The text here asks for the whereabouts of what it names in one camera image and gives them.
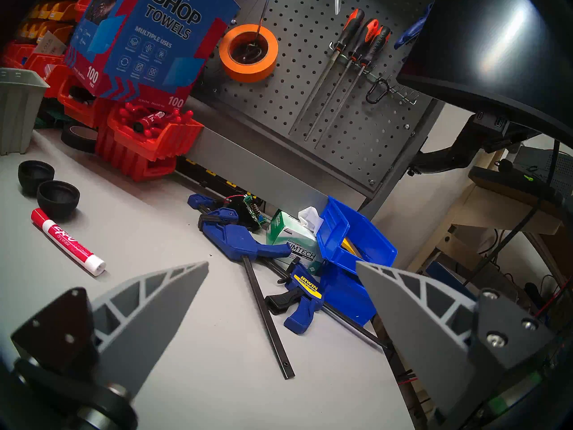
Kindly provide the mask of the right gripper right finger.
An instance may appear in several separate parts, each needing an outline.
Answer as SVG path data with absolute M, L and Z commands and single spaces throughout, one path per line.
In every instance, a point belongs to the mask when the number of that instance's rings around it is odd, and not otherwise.
M 382 323 L 434 403 L 428 429 L 541 428 L 554 334 L 500 291 L 472 300 L 438 280 L 359 261 Z

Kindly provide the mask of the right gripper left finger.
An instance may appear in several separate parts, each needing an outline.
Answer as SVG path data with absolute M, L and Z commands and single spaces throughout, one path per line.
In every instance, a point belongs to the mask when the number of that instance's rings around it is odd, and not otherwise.
M 133 398 L 178 332 L 207 261 L 73 287 L 11 335 L 10 429 L 137 429 Z

